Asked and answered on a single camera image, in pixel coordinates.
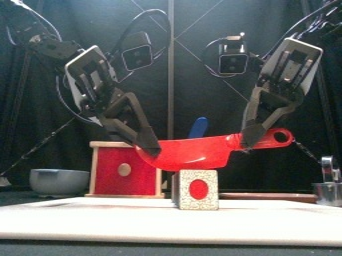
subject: wooden box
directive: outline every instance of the wooden box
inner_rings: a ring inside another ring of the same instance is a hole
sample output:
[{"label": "wooden box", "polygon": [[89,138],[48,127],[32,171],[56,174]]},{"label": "wooden box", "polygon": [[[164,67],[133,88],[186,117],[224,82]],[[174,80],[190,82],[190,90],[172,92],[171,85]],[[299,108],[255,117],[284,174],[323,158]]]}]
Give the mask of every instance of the wooden box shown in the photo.
[{"label": "wooden box", "polygon": [[92,141],[89,193],[97,197],[162,198],[162,170],[124,142]]}]

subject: table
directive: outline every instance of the table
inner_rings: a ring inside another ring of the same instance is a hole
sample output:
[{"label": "table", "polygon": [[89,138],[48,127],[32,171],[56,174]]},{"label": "table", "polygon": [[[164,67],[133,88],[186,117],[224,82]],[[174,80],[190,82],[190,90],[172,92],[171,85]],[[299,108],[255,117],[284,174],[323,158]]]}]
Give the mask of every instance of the table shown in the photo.
[{"label": "table", "polygon": [[3,206],[0,252],[341,255],[341,208],[282,200],[219,203],[218,211],[182,211],[170,199],[87,197]]}]

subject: black curtain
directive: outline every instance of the black curtain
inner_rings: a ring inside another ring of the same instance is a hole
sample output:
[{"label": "black curtain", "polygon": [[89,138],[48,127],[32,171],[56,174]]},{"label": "black curtain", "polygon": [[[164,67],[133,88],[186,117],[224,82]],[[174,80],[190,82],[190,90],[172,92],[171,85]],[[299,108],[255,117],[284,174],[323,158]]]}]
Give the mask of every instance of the black curtain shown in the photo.
[{"label": "black curtain", "polygon": [[[41,6],[43,16],[56,26],[64,40],[75,40],[83,48],[99,45],[109,51],[132,18],[143,9],[168,11],[168,1],[68,0],[24,1],[33,9]],[[303,17],[298,0],[184,0],[175,2],[175,127],[174,137],[186,138],[198,117],[208,119],[206,136],[238,133],[243,110],[258,74],[247,72],[231,79],[211,76],[199,61],[206,45],[228,35],[246,34],[248,50],[266,54],[283,33]],[[160,28],[146,21],[136,28],[148,29],[156,48]],[[0,33],[7,35],[4,20]],[[59,102],[53,71],[41,58],[25,57],[21,47],[9,44],[7,36],[1,43],[1,170],[28,152],[72,115]],[[335,51],[326,54],[335,56]],[[159,139],[167,138],[167,54],[158,63],[139,70],[117,86],[136,93],[148,121]],[[20,72],[29,58],[27,78],[20,88]],[[331,81],[341,81],[341,72],[325,70]],[[341,125],[339,90],[329,82],[334,100],[334,117]],[[322,102],[317,82],[295,113],[279,123],[294,133],[296,140],[317,157],[331,154]],[[63,90],[72,103],[68,89]],[[108,140],[101,127],[72,121],[51,142],[31,158],[21,162],[8,176],[15,184],[28,184],[31,168],[91,169],[92,140]],[[321,166],[292,144],[287,148],[234,152],[224,168],[219,170],[219,186],[226,190],[244,191],[311,191],[311,183],[322,181]]]}]

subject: white table surface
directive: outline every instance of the white table surface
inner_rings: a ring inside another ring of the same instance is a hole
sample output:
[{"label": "white table surface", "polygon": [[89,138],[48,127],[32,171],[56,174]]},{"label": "white table surface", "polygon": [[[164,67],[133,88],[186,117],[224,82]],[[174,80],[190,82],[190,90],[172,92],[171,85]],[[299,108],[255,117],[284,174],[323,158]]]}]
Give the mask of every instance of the white table surface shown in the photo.
[{"label": "white table surface", "polygon": [[0,239],[342,246],[342,209],[272,200],[220,200],[218,211],[170,199],[80,197],[0,207]]}]

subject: red circle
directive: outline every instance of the red circle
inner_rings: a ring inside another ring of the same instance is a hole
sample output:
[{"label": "red circle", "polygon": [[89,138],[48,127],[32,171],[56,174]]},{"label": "red circle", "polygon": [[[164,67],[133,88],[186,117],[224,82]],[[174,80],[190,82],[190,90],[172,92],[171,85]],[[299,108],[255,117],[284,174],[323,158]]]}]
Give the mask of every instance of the red circle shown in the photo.
[{"label": "red circle", "polygon": [[199,179],[194,180],[188,186],[188,193],[196,200],[206,198],[208,194],[207,183]]}]

